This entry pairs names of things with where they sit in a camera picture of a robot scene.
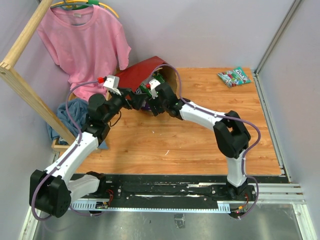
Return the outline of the red paper bag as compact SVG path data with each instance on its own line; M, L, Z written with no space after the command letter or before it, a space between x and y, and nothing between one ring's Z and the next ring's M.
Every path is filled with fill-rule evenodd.
M139 85L146 79L150 78L153 73L159 72L165 82L167 82L173 92L177 91L177 77L175 71L167 66L167 62L161 59L158 56L153 56L146 60L143 60L139 63L136 63L125 70L121 70L115 75L119 77L119 88L130 88L133 92L136 92L136 89Z

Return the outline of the teal candy packet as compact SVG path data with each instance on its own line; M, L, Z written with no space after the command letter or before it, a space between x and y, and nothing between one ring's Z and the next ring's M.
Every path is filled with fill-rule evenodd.
M236 67L233 70L219 72L217 75L228 88L241 86L252 82L242 67Z

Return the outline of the green candy packet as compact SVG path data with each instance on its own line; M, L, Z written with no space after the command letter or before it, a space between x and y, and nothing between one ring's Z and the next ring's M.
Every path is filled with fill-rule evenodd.
M164 83L164 77L157 71L152 74L151 77L145 79L137 88L136 93L142 94L145 93L149 97L155 99L158 97L156 87Z

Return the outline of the purple candy packet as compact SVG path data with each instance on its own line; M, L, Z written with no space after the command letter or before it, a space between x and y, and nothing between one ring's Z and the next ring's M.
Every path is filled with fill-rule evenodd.
M135 93L140 95L140 94L143 94L144 92L140 88L137 88ZM149 112L151 111L151 108L150 108L149 104L146 101L143 102L141 109L143 111L149 111Z

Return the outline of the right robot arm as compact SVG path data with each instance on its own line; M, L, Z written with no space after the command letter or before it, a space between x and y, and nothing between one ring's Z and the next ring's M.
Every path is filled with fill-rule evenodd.
M185 98L178 98L171 86L156 79L147 84L151 98L148 105L154 115L167 112L171 117L189 121L214 132L216 144L227 161L226 194L240 199L248 185L245 152L251 136L235 111L216 112L201 107Z

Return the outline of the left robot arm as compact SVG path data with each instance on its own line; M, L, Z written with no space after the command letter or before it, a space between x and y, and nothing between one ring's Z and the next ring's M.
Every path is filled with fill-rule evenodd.
M129 88L115 89L111 98L96 93L89 98L88 115L83 128L72 145L45 170L35 170L30 176L29 204L33 216L41 220L36 210L60 218L70 205L92 194L96 198L107 192L106 177L97 172L87 172L72 180L80 164L105 140L111 127L111 119L122 108L139 110L148 98L146 93L134 93Z

